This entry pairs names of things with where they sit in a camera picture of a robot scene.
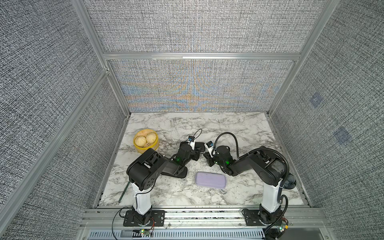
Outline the grey zippered case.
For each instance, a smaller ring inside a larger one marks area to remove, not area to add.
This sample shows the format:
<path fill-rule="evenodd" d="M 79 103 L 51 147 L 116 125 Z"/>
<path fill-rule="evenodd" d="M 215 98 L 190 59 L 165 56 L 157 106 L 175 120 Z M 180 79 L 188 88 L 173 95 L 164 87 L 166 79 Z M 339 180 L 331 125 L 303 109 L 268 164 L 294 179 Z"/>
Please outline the grey zippered case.
<path fill-rule="evenodd" d="M 184 179 L 188 174 L 188 168 L 185 166 L 179 166 L 174 163 L 167 163 L 163 171 L 161 172 L 161 175 L 178 178 L 178 179 Z"/>

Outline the grey case back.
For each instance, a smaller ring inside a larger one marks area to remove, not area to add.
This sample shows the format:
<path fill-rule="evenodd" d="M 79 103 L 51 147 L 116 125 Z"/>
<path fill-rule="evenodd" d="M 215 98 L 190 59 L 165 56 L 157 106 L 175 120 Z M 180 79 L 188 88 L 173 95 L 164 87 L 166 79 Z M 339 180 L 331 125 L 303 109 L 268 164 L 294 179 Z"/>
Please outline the grey case back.
<path fill-rule="evenodd" d="M 206 145 L 203 142 L 195 142 L 195 151 L 203 154 L 206 151 Z"/>

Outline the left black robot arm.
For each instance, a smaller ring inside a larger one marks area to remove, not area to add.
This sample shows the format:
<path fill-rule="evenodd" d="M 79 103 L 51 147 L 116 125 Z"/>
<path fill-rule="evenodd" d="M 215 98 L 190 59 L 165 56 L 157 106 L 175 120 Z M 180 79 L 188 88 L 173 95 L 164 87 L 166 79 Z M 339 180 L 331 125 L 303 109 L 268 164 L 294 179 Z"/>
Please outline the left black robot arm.
<path fill-rule="evenodd" d="M 127 169 L 129 181 L 134 190 L 133 208 L 128 211 L 129 222 L 125 226 L 145 226 L 152 220 L 151 191 L 159 176 L 184 179 L 188 174 L 191 160 L 198 161 L 206 147 L 201 142 L 185 141 L 180 144 L 178 152 L 167 158 L 152 148 L 147 149 Z"/>

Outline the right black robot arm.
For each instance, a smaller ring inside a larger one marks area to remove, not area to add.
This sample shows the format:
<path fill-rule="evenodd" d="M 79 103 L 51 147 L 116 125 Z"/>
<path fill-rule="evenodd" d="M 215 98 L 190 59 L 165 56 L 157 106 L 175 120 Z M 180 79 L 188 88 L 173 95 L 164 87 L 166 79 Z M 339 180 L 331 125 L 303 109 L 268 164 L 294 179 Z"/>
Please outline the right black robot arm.
<path fill-rule="evenodd" d="M 203 154 L 208 165 L 220 166 L 223 173 L 235 177 L 253 170 L 264 182 L 263 199 L 258 218 L 261 224 L 271 226 L 284 215 L 281 210 L 282 189 L 290 173 L 285 157 L 278 151 L 261 146 L 234 160 L 227 146 L 211 147 Z"/>

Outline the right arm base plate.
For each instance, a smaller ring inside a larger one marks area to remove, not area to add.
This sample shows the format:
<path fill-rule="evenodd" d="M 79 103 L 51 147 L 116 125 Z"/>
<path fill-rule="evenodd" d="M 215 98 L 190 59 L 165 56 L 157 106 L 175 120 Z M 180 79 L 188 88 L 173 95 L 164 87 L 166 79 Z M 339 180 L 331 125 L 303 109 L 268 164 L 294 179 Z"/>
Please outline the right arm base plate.
<path fill-rule="evenodd" d="M 259 210 L 242 209 L 242 215 L 248 227 L 266 226 Z"/>

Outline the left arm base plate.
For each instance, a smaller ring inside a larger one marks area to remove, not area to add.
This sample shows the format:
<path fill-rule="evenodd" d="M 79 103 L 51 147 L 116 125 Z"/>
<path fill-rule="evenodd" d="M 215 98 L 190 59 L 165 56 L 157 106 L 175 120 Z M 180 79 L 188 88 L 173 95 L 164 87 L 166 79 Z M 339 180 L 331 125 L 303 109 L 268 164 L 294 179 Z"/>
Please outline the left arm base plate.
<path fill-rule="evenodd" d="M 137 211 L 126 211 L 123 226 L 124 227 L 163 227 L 166 211 L 150 210 L 144 215 Z"/>

